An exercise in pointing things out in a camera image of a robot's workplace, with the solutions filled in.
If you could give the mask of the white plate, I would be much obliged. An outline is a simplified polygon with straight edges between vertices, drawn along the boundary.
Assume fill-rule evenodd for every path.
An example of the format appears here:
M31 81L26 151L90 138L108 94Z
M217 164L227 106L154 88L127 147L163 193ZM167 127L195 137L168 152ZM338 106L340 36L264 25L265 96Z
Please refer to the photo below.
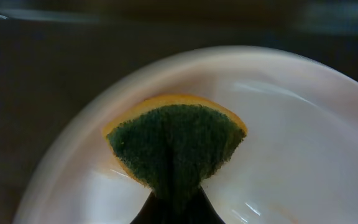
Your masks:
M358 83L296 54L245 46L178 54L100 94L48 150L14 222L131 222L150 192L119 167L101 131L164 93L205 97L248 127L231 161L203 182L226 223L358 223Z

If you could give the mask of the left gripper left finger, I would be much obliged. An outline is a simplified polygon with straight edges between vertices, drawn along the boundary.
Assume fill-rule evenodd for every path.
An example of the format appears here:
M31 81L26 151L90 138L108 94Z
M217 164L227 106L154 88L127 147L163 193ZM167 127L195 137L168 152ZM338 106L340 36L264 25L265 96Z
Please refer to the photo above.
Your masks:
M130 224L167 224L169 219L169 204L151 192Z

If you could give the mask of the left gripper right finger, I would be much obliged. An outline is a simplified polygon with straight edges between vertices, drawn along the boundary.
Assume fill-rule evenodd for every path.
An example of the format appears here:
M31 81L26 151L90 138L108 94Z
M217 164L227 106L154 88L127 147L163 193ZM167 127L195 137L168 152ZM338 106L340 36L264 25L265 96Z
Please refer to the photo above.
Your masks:
M225 224L216 213L202 187L187 203L183 212L183 222L185 224Z

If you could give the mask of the large brown serving tray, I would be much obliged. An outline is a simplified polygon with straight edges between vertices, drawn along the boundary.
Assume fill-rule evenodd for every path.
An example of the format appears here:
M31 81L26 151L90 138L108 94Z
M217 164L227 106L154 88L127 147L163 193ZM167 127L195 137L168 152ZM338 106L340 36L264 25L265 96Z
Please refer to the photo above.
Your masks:
M0 223L102 91L161 58L221 45L292 52L358 82L358 1L0 1Z

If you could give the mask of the green and orange sponge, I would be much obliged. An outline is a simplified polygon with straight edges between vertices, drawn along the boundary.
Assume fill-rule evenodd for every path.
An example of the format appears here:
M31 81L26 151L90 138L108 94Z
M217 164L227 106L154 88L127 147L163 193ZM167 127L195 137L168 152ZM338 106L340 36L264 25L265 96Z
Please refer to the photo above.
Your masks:
M195 95L145 100L103 129L121 167L180 212L247 136L232 111Z

